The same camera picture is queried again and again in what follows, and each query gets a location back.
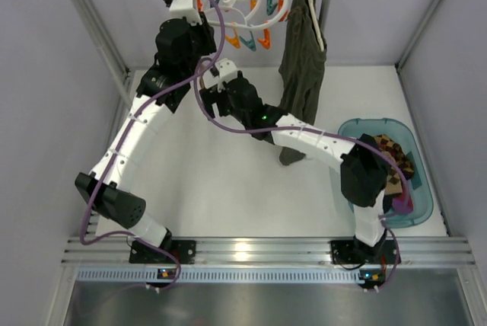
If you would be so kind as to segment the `brown beige checked sock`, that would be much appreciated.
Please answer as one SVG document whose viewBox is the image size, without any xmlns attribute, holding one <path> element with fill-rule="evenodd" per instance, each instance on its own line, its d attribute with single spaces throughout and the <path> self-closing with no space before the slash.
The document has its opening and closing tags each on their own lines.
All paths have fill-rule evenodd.
<svg viewBox="0 0 487 326">
<path fill-rule="evenodd" d="M 403 185 L 400 175 L 391 167 L 388 171 L 387 182 L 385 187 L 385 195 L 397 197 L 403 192 Z"/>
</svg>

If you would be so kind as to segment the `red purple striped sock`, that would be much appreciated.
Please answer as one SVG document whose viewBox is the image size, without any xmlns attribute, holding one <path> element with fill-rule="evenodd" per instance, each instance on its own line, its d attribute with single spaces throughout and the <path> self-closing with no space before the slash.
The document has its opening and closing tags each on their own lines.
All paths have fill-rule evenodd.
<svg viewBox="0 0 487 326">
<path fill-rule="evenodd" d="M 409 190 L 404 190 L 401 194 L 387 194 L 384 197 L 384 204 L 389 210 L 394 210 L 401 215 L 410 214 L 414 210 Z"/>
</svg>

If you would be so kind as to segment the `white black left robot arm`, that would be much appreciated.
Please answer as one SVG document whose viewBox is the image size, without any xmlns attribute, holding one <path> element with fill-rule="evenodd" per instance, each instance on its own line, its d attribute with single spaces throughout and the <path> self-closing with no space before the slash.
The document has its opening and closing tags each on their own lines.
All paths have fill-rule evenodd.
<svg viewBox="0 0 487 326">
<path fill-rule="evenodd" d="M 189 91 L 198 61 L 215 53 L 214 30 L 202 12 L 198 21 L 171 18 L 159 29 L 154 63 L 142 76 L 132 106 L 115 139 L 75 187 L 96 213 L 150 248 L 169 251 L 172 234 L 156 222 L 132 185 L 147 150 Z"/>
</svg>

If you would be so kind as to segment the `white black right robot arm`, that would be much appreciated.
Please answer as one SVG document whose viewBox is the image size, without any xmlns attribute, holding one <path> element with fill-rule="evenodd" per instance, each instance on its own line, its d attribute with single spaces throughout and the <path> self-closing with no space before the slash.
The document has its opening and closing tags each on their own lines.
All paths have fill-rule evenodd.
<svg viewBox="0 0 487 326">
<path fill-rule="evenodd" d="M 380 256 L 387 237 L 384 196 L 392 161 L 380 151 L 373 137 L 364 134 L 351 139 L 326 133 L 265 104 L 242 72 L 210 88 L 197 85 L 195 94 L 209 120 L 231 116 L 243 126 L 241 133 L 303 153 L 337 172 L 341 193 L 354 206 L 352 254 L 361 263 Z"/>
</svg>

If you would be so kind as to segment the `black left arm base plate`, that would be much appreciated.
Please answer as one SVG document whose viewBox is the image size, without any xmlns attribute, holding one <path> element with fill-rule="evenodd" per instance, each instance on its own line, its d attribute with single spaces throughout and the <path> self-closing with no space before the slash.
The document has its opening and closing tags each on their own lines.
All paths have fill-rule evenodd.
<svg viewBox="0 0 487 326">
<path fill-rule="evenodd" d="M 129 263 L 131 264 L 172 264 L 173 261 L 138 241 L 130 245 Z M 196 255 L 196 241 L 173 240 L 169 253 L 172 254 L 181 264 L 193 264 Z"/>
</svg>

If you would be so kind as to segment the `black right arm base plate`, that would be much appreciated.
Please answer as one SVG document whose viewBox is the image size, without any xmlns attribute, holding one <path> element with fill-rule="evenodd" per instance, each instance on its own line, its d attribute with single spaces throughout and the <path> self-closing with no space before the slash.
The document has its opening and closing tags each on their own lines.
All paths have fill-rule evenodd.
<svg viewBox="0 0 487 326">
<path fill-rule="evenodd" d="M 357 239 L 330 242 L 333 263 L 336 265 L 394 264 L 399 254 L 393 240 L 384 240 L 370 247 Z"/>
</svg>

